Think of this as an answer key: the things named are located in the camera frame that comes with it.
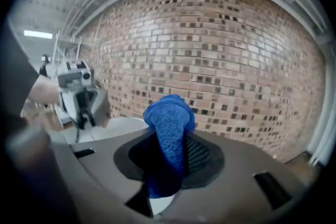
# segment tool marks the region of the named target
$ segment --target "blue towel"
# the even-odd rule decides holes
[[[166,95],[148,106],[143,119],[156,130],[162,165],[146,176],[150,198],[174,195],[184,176],[183,136],[195,129],[191,108],[177,94]]]

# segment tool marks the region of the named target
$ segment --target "fluorescent light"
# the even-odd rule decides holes
[[[41,38],[48,38],[48,39],[53,38],[53,35],[51,33],[38,32],[38,31],[24,30],[23,34],[26,37],[41,37]]]

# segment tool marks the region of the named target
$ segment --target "black cable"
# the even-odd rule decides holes
[[[76,128],[77,134],[76,134],[76,143],[79,141],[79,128]]]

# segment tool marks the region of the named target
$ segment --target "white robot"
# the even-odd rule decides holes
[[[107,92],[94,82],[93,70],[84,60],[66,60],[59,67],[60,107],[69,115],[77,129],[92,126],[109,115]]]

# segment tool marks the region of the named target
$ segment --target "brick wall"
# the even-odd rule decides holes
[[[108,89],[111,114],[142,117],[179,94],[197,128],[254,144],[285,162],[310,141],[324,58],[269,0],[121,0],[82,33],[81,56]]]

